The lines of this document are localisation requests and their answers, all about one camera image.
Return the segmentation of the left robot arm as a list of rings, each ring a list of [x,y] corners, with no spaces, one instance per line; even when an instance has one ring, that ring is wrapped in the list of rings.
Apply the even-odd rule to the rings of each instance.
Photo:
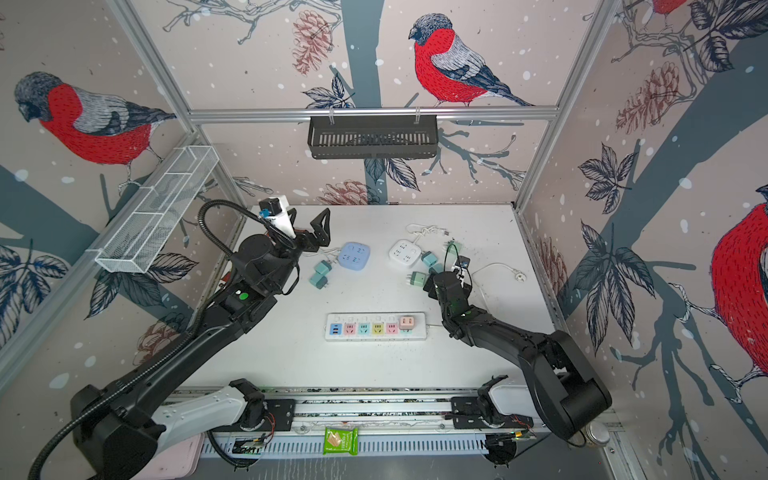
[[[214,207],[235,210],[266,231],[232,250],[206,223]],[[269,197],[259,207],[253,213],[227,200],[201,206],[198,226],[231,263],[230,280],[202,304],[188,329],[150,360],[102,389],[81,389],[70,402],[71,421],[42,447],[29,478],[40,478],[49,456],[67,436],[98,479],[130,479],[173,441],[185,440],[181,426],[160,413],[161,405],[218,352],[258,325],[278,296],[295,289],[303,253],[317,252],[331,242],[329,209],[305,230],[295,229],[296,211],[285,198]]]

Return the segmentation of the white multicolour power strip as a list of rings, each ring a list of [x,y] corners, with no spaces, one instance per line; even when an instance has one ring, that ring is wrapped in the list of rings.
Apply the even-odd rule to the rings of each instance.
[[[411,331],[399,329],[399,318],[414,316]],[[427,339],[426,315],[423,312],[329,313],[324,338],[329,342],[424,341]]]

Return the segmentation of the pink USB charger plug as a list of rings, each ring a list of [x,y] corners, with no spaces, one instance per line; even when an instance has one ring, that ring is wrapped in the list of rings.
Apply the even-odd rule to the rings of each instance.
[[[416,326],[416,319],[414,316],[402,316],[399,318],[399,329],[401,331],[411,331]]]

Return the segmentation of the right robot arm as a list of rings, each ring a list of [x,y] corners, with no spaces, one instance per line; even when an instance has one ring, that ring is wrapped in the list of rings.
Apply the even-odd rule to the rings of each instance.
[[[496,319],[469,303],[469,289],[452,271],[431,274],[424,290],[438,301],[451,338],[521,370],[539,418],[557,437],[570,439],[612,406],[608,388],[566,332],[532,332]]]

